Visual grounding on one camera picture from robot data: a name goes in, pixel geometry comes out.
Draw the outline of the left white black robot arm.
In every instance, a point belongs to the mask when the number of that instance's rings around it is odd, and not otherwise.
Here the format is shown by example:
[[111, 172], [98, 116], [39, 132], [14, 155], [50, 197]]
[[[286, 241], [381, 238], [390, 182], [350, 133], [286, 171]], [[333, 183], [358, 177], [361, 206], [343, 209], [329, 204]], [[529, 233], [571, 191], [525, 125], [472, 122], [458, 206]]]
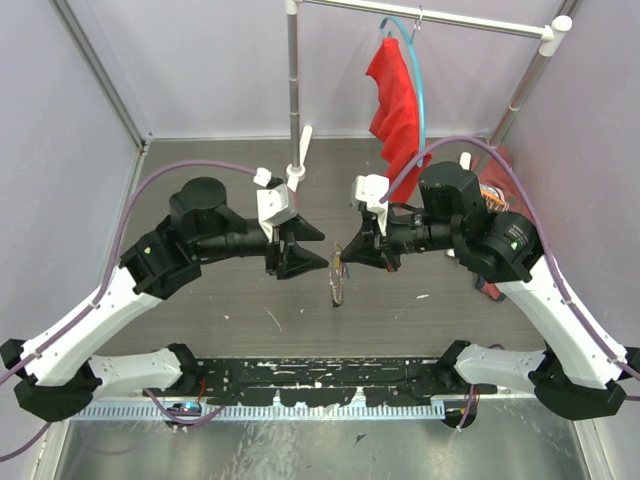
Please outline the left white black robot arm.
[[183, 343], [147, 354], [97, 352], [134, 319], [200, 278], [207, 264], [261, 257], [266, 272], [279, 280], [328, 266], [301, 247], [325, 235], [296, 211], [286, 185], [272, 184], [256, 196], [258, 215], [245, 219], [228, 206], [221, 181], [188, 181], [170, 197], [168, 216], [121, 255], [108, 281], [85, 304], [31, 340], [7, 340], [1, 358], [20, 379], [14, 387], [19, 406], [58, 422], [102, 398], [146, 389], [194, 393], [201, 367]]

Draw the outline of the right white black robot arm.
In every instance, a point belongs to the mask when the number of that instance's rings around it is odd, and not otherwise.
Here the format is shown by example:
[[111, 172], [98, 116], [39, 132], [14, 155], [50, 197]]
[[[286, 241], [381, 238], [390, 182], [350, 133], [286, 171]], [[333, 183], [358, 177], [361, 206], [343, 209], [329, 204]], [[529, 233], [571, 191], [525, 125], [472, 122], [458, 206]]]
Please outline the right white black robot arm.
[[615, 415], [627, 398], [621, 381], [638, 368], [639, 351], [613, 340], [562, 284], [557, 264], [543, 251], [536, 227], [512, 211], [493, 212], [477, 176], [456, 163], [428, 166], [418, 186], [423, 205], [396, 216], [380, 175], [358, 176], [352, 202], [362, 225], [341, 254], [391, 272], [404, 254], [451, 249], [460, 265], [495, 284], [544, 339], [542, 350], [490, 349], [455, 341], [437, 362], [444, 390], [495, 385], [534, 395], [568, 420]]

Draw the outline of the metal numbered keyring organizer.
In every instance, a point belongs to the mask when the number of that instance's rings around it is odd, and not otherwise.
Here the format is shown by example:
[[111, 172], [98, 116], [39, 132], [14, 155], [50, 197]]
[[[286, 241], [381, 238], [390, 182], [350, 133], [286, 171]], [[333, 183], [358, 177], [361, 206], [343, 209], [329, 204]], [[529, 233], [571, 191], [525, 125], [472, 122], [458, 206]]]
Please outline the metal numbered keyring organizer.
[[345, 263], [341, 259], [342, 251], [342, 246], [335, 242], [329, 262], [329, 287], [333, 308], [339, 308], [344, 303], [344, 282], [347, 278], [343, 276], [343, 264]]

